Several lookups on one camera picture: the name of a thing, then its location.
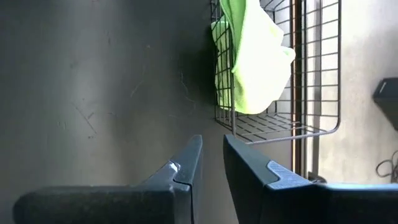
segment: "metal wire rack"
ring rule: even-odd
[[[245,115],[234,109],[234,46],[231,30],[224,25],[218,32],[227,35],[223,50],[216,50],[215,61],[226,70],[226,83],[216,86],[227,91],[223,99],[230,106],[215,106],[215,119],[248,144],[261,144],[330,134],[340,125],[340,39],[341,3],[339,0],[262,0],[262,8],[284,31],[283,46],[296,52],[292,75],[280,99],[263,113]],[[211,0],[211,21],[220,20],[219,0]]]

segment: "neon green towel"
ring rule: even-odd
[[[264,12],[258,0],[220,0],[224,16],[213,22],[213,40],[221,52],[215,79],[218,105],[231,106],[227,88],[231,86],[227,68],[229,54],[234,54],[235,110],[244,114],[263,112],[281,96],[290,78],[290,64],[295,58],[293,49],[281,46],[283,31]],[[229,48],[231,27],[234,49]]]

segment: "dark gray surface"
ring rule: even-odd
[[[201,222],[236,223],[227,130],[212,119],[209,10],[207,0],[0,1],[0,223],[39,187],[137,184],[194,134]],[[288,146],[267,155],[287,166]]]

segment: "wire basket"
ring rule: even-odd
[[[227,69],[215,75],[218,78],[224,72],[228,78],[227,83],[216,86],[216,95],[227,90],[223,100],[230,102],[230,106],[215,106],[216,121],[248,144],[333,133],[340,124],[341,3],[339,0],[262,0],[260,3],[284,31],[282,45],[296,52],[292,75],[279,100],[263,113],[235,112],[235,80],[231,72],[235,54],[230,28],[225,26],[220,32],[228,35],[225,38],[228,47],[216,50],[215,61],[224,62]],[[211,21],[219,23],[222,15],[219,0],[211,0]]]

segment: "black cable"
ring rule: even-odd
[[[391,177],[391,179],[390,179],[391,183],[398,183],[398,158],[396,160],[394,160],[394,156],[397,153],[398,153],[398,150],[395,151],[392,154],[391,159],[383,160],[376,166],[376,174],[379,177],[388,177],[388,176],[390,176]],[[383,165],[385,163],[390,163],[390,165],[391,165],[391,173],[380,174],[379,168],[380,168],[381,165]]]

